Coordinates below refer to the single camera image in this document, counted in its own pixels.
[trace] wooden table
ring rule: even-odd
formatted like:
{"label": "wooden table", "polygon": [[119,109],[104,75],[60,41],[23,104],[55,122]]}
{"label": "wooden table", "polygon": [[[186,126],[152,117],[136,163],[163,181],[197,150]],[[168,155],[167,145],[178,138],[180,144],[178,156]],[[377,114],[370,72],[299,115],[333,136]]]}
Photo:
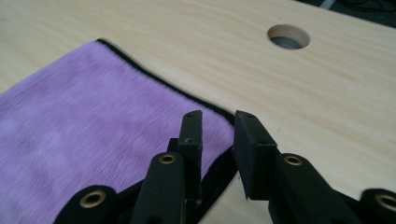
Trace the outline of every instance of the wooden table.
{"label": "wooden table", "polygon": [[[282,49],[267,31],[310,37]],[[396,30],[288,0],[0,1],[0,92],[104,37],[148,70],[259,117],[337,190],[396,190]],[[271,223],[238,176],[203,223]]]}

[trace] round hole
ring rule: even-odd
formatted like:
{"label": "round hole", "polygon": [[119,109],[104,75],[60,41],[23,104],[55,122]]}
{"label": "round hole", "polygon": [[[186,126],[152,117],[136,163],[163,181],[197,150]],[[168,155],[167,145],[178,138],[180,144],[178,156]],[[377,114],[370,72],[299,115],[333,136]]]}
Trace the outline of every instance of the round hole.
{"label": "round hole", "polygon": [[83,208],[92,208],[101,204],[106,198],[106,194],[102,190],[95,190],[86,194],[80,201],[79,205]]}
{"label": "round hole", "polygon": [[285,157],[285,162],[287,162],[290,165],[301,165],[301,164],[303,164],[303,162],[300,159],[298,159],[297,157],[293,157],[293,156]]}
{"label": "round hole", "polygon": [[160,217],[150,217],[146,223],[147,224],[161,224],[161,223],[163,223],[163,219]]}
{"label": "round hole", "polygon": [[386,195],[378,194],[375,196],[376,201],[389,210],[396,212],[396,198]]}
{"label": "round hole", "polygon": [[283,49],[303,49],[310,42],[306,31],[292,25],[279,24],[271,27],[268,38]]}
{"label": "round hole", "polygon": [[160,163],[162,164],[171,164],[176,161],[176,157],[172,155],[164,155],[160,157]]}

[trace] black plastic part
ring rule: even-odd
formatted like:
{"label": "black plastic part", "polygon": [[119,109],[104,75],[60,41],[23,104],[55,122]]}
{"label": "black plastic part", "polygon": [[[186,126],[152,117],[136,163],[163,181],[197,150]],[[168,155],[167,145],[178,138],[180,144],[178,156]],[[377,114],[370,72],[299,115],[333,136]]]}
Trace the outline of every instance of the black plastic part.
{"label": "black plastic part", "polygon": [[221,154],[213,164],[202,180],[202,203],[199,206],[187,207],[188,224],[199,223],[235,177],[237,169],[230,149]]}
{"label": "black plastic part", "polygon": [[233,154],[246,197],[269,200],[279,151],[260,121],[247,112],[236,111]]}
{"label": "black plastic part", "polygon": [[178,138],[169,139],[168,149],[166,149],[166,151],[177,152],[177,144],[178,144]]}
{"label": "black plastic part", "polygon": [[119,193],[119,202],[116,208],[119,216],[118,222],[111,224],[128,224],[130,222],[142,184],[143,180]]}
{"label": "black plastic part", "polygon": [[274,224],[295,224],[297,223],[293,213],[290,210],[288,202],[283,196],[280,188],[273,188],[271,191],[268,211]]}
{"label": "black plastic part", "polygon": [[202,111],[192,111],[183,117],[177,152],[183,156],[186,173],[186,199],[202,200]]}
{"label": "black plastic part", "polygon": [[361,223],[305,158],[279,155],[275,175],[297,223]]}
{"label": "black plastic part", "polygon": [[54,224],[107,224],[117,223],[114,211],[118,196],[114,189],[106,186],[90,186],[75,194]]}
{"label": "black plastic part", "polygon": [[364,212],[361,209],[361,204],[359,201],[339,192],[335,191],[343,200],[343,202],[349,207],[349,209],[361,220],[362,223],[364,224],[369,224],[369,223],[376,223],[374,220],[371,218],[371,214]]}
{"label": "black plastic part", "polygon": [[396,223],[396,193],[386,189],[367,189],[361,195],[361,209],[370,214],[371,223]]}
{"label": "black plastic part", "polygon": [[176,152],[155,156],[140,190],[130,224],[185,221],[184,160]]}

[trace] wood grain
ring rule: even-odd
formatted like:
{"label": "wood grain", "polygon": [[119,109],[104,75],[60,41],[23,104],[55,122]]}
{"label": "wood grain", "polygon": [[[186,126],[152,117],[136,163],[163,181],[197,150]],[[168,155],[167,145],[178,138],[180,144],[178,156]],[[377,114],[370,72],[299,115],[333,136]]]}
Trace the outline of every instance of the wood grain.
{"label": "wood grain", "polygon": [[[310,44],[275,46],[277,24]],[[181,89],[257,115],[335,189],[396,190],[396,30],[287,0],[1,0],[0,92],[99,37]],[[246,201],[236,177],[202,222],[265,221],[266,203]]]}

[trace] purple towel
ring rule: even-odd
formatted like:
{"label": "purple towel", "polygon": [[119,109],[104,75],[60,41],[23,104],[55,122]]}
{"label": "purple towel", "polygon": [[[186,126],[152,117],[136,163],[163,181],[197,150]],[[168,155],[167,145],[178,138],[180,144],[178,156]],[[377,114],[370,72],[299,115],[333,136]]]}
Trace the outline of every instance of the purple towel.
{"label": "purple towel", "polygon": [[150,75],[105,42],[64,55],[0,95],[0,223],[51,223],[91,185],[120,192],[203,111],[202,174],[233,144],[220,109]]}

